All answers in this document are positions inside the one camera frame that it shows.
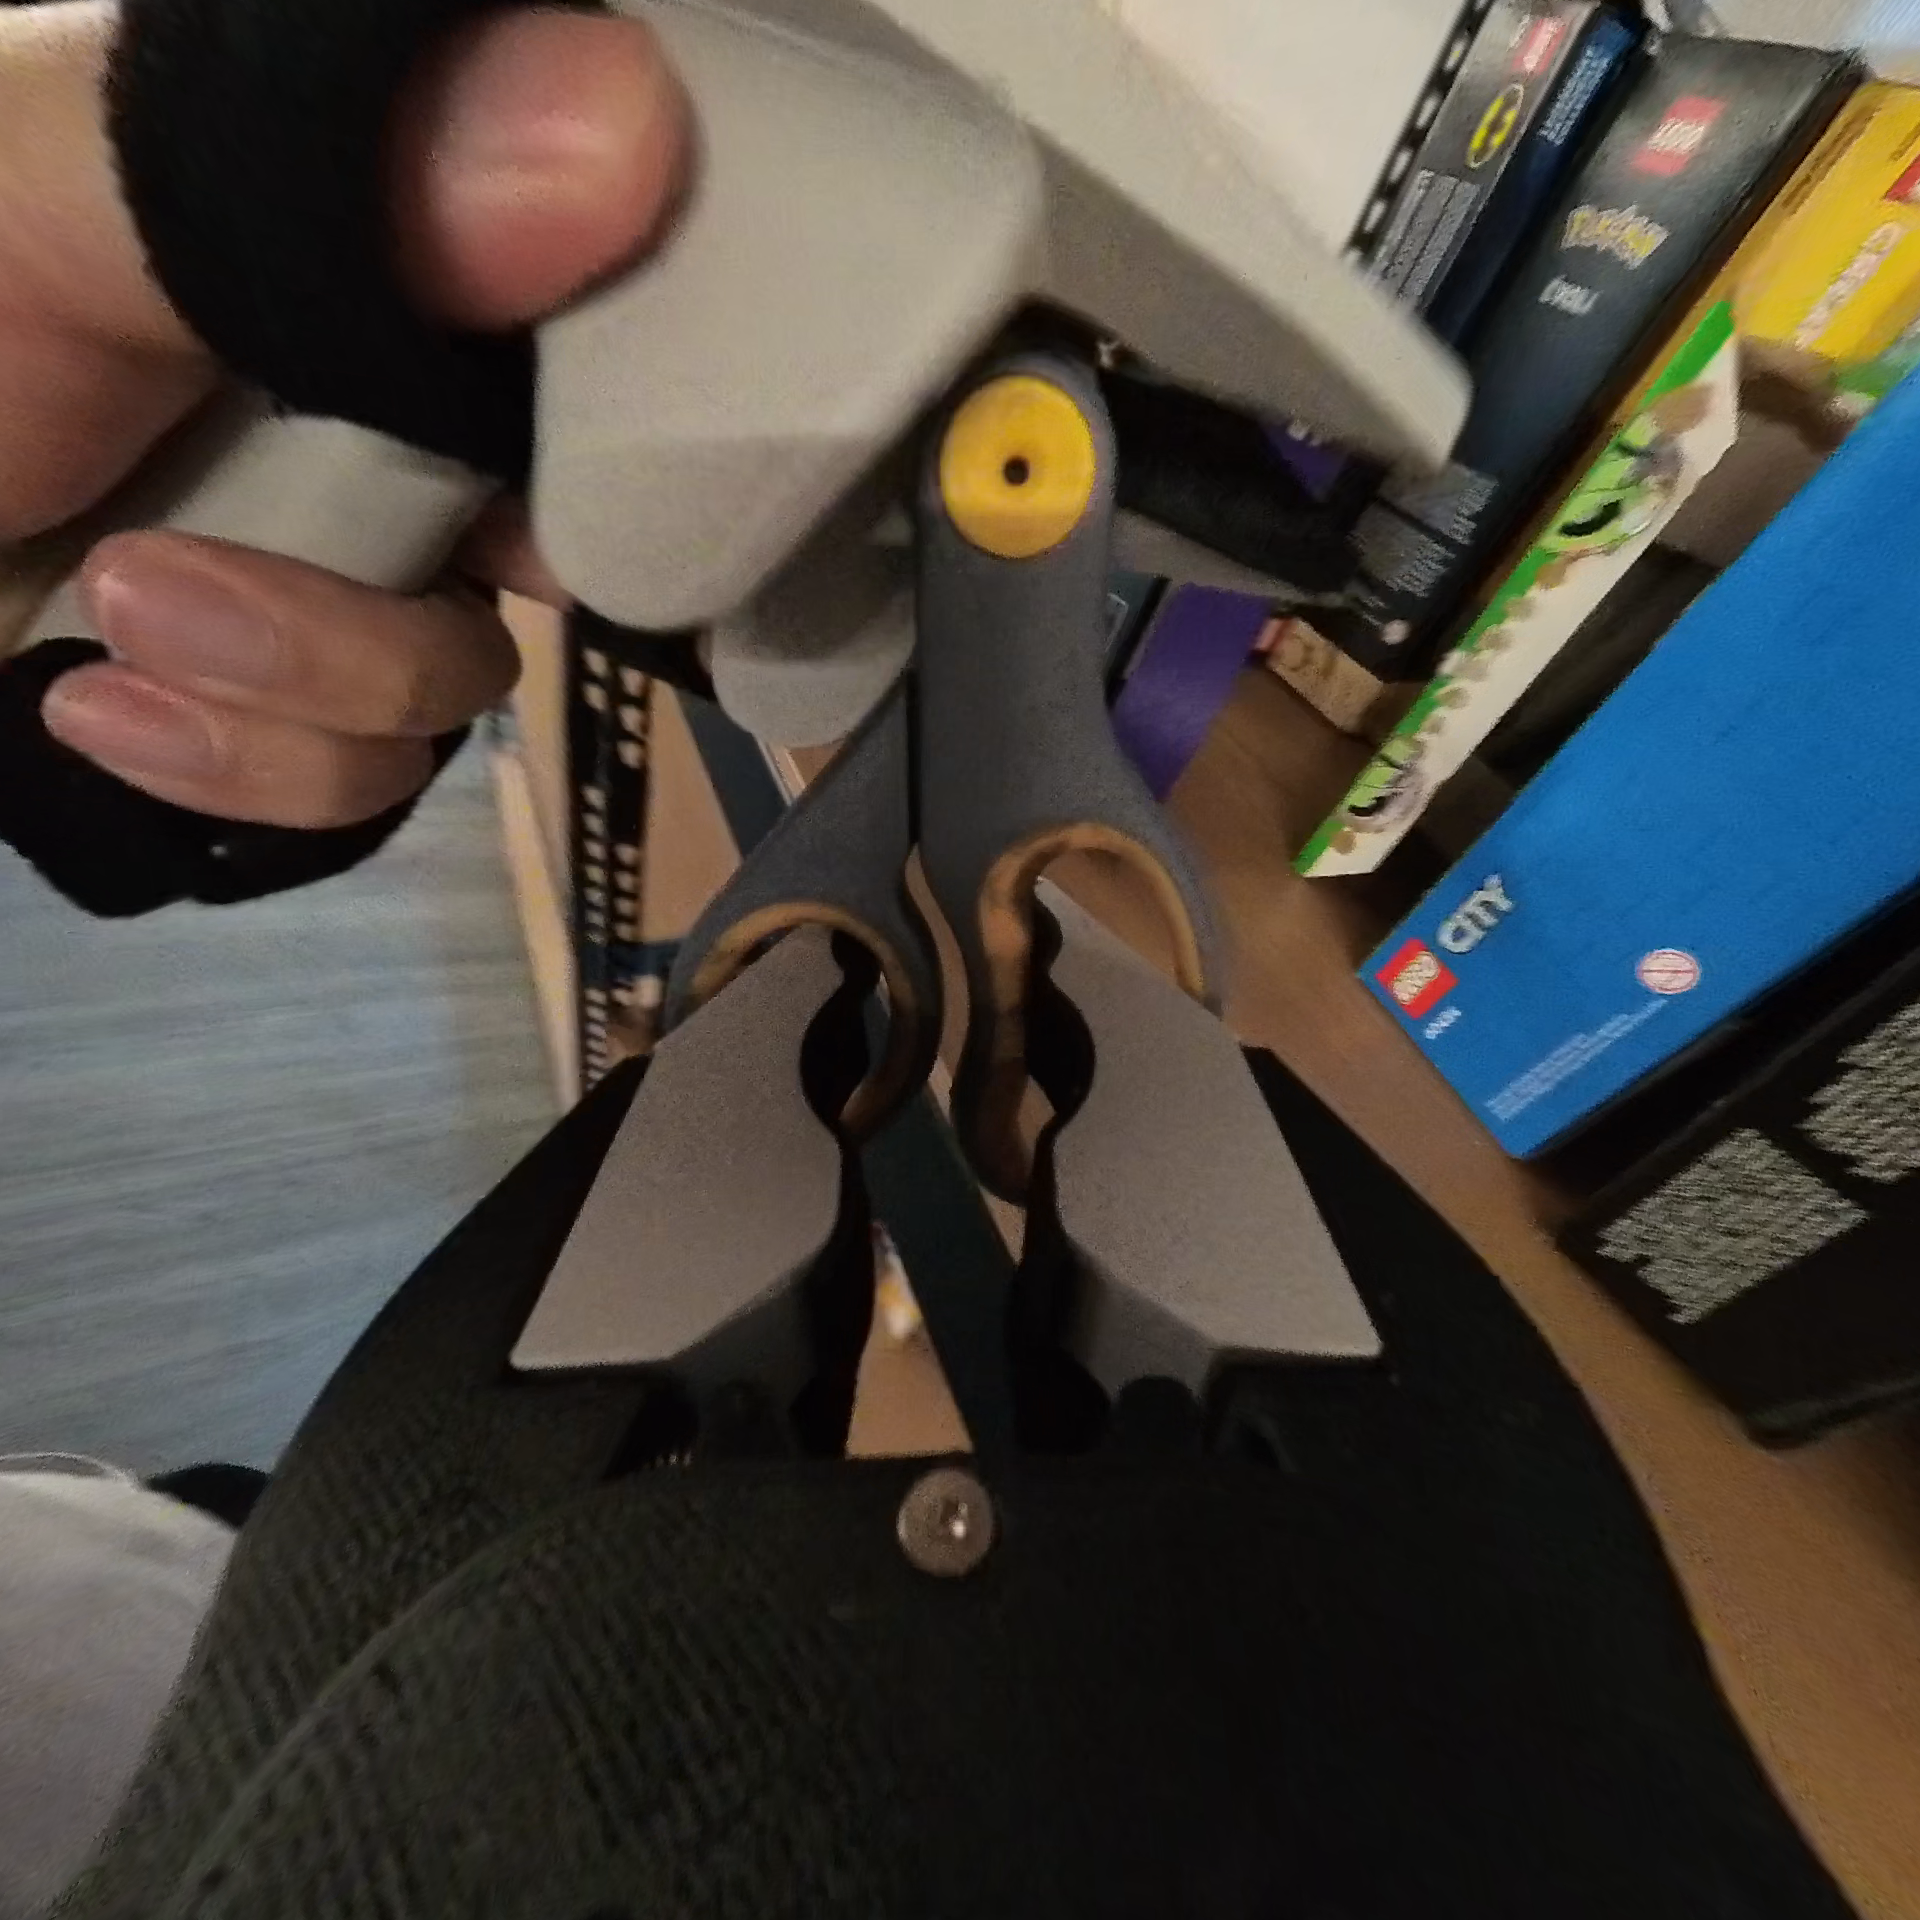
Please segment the black toy box white labels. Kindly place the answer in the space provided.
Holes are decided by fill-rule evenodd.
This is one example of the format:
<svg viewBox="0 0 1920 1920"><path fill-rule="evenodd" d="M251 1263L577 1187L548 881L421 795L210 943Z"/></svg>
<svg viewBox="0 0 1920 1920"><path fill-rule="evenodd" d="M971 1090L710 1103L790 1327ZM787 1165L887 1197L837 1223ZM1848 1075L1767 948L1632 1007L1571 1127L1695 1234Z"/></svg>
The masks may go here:
<svg viewBox="0 0 1920 1920"><path fill-rule="evenodd" d="M1557 1234L1764 1447L1917 1403L1917 961L1584 1204Z"/></svg>

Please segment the person's trouser leg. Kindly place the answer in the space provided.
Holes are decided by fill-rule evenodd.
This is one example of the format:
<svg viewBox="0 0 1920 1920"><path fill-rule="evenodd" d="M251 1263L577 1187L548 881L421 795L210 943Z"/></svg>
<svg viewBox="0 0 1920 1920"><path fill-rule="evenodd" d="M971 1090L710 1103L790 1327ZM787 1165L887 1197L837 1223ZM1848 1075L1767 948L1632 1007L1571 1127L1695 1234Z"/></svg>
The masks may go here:
<svg viewBox="0 0 1920 1920"><path fill-rule="evenodd" d="M110 1463L4 1458L7 1917L45 1917L110 1831L235 1535Z"/></svg>

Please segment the green toy box white edge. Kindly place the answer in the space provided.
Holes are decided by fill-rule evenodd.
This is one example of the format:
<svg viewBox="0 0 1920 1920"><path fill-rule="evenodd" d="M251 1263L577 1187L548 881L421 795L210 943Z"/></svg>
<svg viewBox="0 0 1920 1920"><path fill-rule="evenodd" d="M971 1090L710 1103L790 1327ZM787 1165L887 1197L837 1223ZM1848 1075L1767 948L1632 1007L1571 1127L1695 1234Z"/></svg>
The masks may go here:
<svg viewBox="0 0 1920 1920"><path fill-rule="evenodd" d="M1307 881L1378 871L1737 443L1741 330L1705 304L1431 681L1294 857Z"/></svg>

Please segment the purple tape roll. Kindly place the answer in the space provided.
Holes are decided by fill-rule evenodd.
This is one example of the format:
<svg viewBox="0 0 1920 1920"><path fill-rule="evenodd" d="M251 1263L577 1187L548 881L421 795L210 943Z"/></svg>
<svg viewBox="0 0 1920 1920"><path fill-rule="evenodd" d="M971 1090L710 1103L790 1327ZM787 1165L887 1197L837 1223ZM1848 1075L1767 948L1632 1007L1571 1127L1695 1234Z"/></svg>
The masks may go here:
<svg viewBox="0 0 1920 1920"><path fill-rule="evenodd" d="M1271 594L1194 584L1160 584L1128 614L1108 660L1108 720L1154 801L1200 754L1271 624Z"/></svg>

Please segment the black metal rack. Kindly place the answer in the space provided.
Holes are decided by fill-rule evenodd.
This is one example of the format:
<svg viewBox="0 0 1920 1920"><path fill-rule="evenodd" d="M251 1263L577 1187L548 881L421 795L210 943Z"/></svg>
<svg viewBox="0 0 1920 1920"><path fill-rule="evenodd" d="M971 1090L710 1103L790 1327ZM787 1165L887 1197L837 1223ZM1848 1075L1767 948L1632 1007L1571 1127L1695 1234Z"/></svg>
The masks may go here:
<svg viewBox="0 0 1920 1920"><path fill-rule="evenodd" d="M902 577L912 587L914 613L914 498L928 437L938 431L938 420L964 380L990 360L1021 348L1070 348L1088 357L1117 431L1121 470L1114 561L1108 568L1107 707L1114 633L1111 588L1121 571L1135 568L1177 577L1181 571L1194 571L1198 563L1218 561L1230 575L1270 587L1302 588L1324 577L1332 584L1347 580L1350 561L1344 541L1297 531L1287 524L1287 503L1274 493L1287 480L1287 471L1267 450L1267 428L1302 420L1252 414L1200 390L1175 384L1094 324L1032 304L1002 324L941 404L920 418L908 437L880 461L854 488L852 501L802 544L802 553L768 587L784 577ZM1375 458L1411 471L1435 471L1447 463L1447 458L1435 467ZM634 1017L658 1021L658 1043L671 1034L664 1007L682 941L744 867L747 855L802 798L802 790L830 770L847 737L831 747L780 748L760 744L731 723L717 707L707 670L707 638L717 624L645 633L614 624L587 610L577 598L571 600L580 617L594 620L594 635L582 638L571 657L568 714L568 860L582 1013L580 1061L582 1068L605 1068L611 1067L608 1043L622 1038L622 1028ZM1047 868L1044 881L1054 884L1177 985L1175 948L1164 914L1152 903L1145 884L1124 860L1100 851L1070 851ZM945 1071L951 1123L951 1075L970 1014L967 978L918 857L908 860L905 887L941 955L944 1028L928 1077L941 1071L941 1055L955 1041ZM890 1003L871 955L847 935L827 935L848 984L831 995L827 1017L815 1024L802 1043L802 1090L815 1113L844 1141L852 1165L852 1191L867 1207L867 1223L871 1223L858 1154L902 1110L924 1101L925 1083L874 1134L858 1137L847 1127L847 1101L867 1080L870 1068L880 1067L887 1051ZM767 958L784 938L760 948L754 961ZM1038 908L1038 961L1044 963L1044 978L1051 963L1048 941ZM1044 1160L1048 1127L1051 1105L1027 1061L1021 1141L1028 1147L1034 1163L1027 1197L1010 1207L1027 1211L1027 1261L1040 1270L1038 1280L1024 1277L1017 1283L1017 1301L1040 1303L1044 1313L1051 1313L1057 1298L1065 1308L1070 1295L1070 1258L1060 1231L1028 1221L1040 1204L1051 1200L1051 1177ZM1121 1393L1138 1383L1092 1381L1070 1353L1065 1375L1072 1393L1092 1393L1098 1411L1107 1411ZM670 1393L697 1405L710 1405L730 1393L747 1393L754 1405L772 1411L797 1440L835 1451L847 1437L858 1375L645 1378L660 1381Z"/></svg>

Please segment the wooden desk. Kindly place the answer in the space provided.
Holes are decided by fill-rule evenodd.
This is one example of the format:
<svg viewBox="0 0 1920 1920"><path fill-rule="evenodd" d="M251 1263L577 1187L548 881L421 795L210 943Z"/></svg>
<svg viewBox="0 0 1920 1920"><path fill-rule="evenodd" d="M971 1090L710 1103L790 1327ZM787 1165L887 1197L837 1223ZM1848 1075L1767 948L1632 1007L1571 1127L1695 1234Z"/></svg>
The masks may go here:
<svg viewBox="0 0 1920 1920"><path fill-rule="evenodd" d="M1248 1077L1384 1357L1034 1430L1007 1287L898 1227L1000 1541L902 1563L912 1465L687 1475L695 1771L637 1917L1915 1917L1911 1450L1734 1440L1552 1277L1347 927L1254 851L1302 775L1237 718L1177 823L1254 935Z"/></svg>

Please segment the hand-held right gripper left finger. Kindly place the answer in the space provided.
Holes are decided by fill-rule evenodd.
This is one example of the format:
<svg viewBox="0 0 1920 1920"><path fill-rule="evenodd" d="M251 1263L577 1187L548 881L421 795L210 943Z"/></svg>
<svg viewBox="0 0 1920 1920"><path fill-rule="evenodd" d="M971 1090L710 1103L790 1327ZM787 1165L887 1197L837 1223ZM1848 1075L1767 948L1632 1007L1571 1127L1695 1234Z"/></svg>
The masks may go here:
<svg viewBox="0 0 1920 1920"><path fill-rule="evenodd" d="M802 928L660 1041L511 1347L520 1375L854 1375L874 1250L802 1043L844 990Z"/></svg>

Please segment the black bat logo toy box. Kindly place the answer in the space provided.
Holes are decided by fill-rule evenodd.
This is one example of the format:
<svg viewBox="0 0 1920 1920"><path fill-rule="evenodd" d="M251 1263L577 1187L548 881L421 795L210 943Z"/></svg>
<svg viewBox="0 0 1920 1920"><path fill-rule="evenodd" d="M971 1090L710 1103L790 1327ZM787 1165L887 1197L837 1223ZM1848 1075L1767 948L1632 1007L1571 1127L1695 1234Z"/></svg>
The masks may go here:
<svg viewBox="0 0 1920 1920"><path fill-rule="evenodd" d="M1450 348L1465 348L1644 35L1618 4L1465 7L1350 240Z"/></svg>

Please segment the person's left hand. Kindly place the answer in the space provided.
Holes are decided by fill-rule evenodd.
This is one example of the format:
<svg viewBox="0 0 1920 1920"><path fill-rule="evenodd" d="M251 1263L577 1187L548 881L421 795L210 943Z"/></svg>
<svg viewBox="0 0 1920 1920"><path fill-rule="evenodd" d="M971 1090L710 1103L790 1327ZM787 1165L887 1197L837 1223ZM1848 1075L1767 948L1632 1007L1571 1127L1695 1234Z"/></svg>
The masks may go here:
<svg viewBox="0 0 1920 1920"><path fill-rule="evenodd" d="M117 4L4 11L4 544L92 514L221 385L125 215L102 124ZM388 150L398 277L444 324L540 324L632 265L677 205L691 121L637 20L515 10L414 74ZM110 657L61 675L65 751L188 813L347 828L417 798L437 744L520 673L498 594L564 607L500 501L445 580L392 598L241 545L95 544Z"/></svg>

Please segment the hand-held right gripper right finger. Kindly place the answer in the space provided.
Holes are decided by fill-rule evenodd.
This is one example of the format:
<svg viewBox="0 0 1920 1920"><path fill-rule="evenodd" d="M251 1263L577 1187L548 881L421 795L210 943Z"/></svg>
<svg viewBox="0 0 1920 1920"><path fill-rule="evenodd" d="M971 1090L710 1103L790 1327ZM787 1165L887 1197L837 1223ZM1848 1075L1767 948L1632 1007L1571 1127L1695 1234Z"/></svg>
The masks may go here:
<svg viewBox="0 0 1920 1920"><path fill-rule="evenodd" d="M1028 1071L1065 1353L1092 1381L1371 1363L1380 1331L1234 1034L1054 884Z"/></svg>

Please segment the grey yellow scissors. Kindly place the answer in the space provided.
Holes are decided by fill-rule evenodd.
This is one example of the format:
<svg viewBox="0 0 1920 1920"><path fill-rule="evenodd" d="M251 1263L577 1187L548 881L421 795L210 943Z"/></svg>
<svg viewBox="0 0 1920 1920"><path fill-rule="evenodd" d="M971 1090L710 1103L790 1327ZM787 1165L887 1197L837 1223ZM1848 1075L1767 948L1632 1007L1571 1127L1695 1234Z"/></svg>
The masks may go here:
<svg viewBox="0 0 1920 1920"><path fill-rule="evenodd" d="M1034 1165L1021 1105L1044 981L1034 888L1054 860L1124 860L1164 914L1177 985L1221 1008L1211 900L1107 707L1117 470L1088 357L1021 348L961 384L918 480L908 664L707 907L664 1007L677 1031L772 941L847 935L890 1000L880 1067L844 1110L874 1134L941 1048L941 955L905 887L918 857L970 995L951 1123L1007 1204Z"/></svg>

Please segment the black toy box yellow logo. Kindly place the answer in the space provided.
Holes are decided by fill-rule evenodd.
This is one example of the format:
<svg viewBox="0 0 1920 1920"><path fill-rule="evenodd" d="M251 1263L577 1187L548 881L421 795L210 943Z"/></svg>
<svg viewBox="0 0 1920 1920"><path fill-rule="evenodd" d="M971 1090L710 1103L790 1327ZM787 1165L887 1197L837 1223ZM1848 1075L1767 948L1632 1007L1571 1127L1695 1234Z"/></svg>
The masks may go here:
<svg viewBox="0 0 1920 1920"><path fill-rule="evenodd" d="M1845 50L1667 35L1640 61L1465 348L1450 470L1380 493L1320 633L1370 684L1420 684L1500 558L1861 84Z"/></svg>

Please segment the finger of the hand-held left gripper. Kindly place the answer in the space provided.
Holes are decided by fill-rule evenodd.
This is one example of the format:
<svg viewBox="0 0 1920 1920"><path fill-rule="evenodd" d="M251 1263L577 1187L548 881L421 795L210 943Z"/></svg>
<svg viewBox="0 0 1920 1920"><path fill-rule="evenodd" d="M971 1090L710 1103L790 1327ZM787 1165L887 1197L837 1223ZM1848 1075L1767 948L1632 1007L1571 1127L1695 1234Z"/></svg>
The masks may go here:
<svg viewBox="0 0 1920 1920"><path fill-rule="evenodd" d="M695 114L670 238L537 333L530 514L587 610L747 610L1024 305L1435 467L1461 364L1340 261L1435 4L614 4Z"/></svg>
<svg viewBox="0 0 1920 1920"><path fill-rule="evenodd" d="M902 577L784 577L707 638L717 707L767 747L848 737L895 690L914 643Z"/></svg>

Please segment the blue toy box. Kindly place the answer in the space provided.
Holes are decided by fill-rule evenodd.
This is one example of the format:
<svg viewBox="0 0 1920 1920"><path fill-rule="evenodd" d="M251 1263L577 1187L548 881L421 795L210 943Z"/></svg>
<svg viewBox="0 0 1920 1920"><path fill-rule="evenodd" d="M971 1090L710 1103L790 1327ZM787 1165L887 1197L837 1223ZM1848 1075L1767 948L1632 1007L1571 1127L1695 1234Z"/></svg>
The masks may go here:
<svg viewBox="0 0 1920 1920"><path fill-rule="evenodd" d="M1491 1141L1532 1160L1915 887L1911 371L1358 984Z"/></svg>

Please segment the yellow flamingo toy box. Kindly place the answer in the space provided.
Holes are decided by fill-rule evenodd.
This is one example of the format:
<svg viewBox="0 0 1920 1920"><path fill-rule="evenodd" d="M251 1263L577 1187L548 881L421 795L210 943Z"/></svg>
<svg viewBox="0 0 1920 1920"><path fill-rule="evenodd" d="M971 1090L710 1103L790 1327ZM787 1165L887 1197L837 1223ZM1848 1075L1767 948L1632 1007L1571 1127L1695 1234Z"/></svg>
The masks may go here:
<svg viewBox="0 0 1920 1920"><path fill-rule="evenodd" d="M1737 327L1770 371L1865 414L1917 370L1917 87L1865 84L1835 133Z"/></svg>

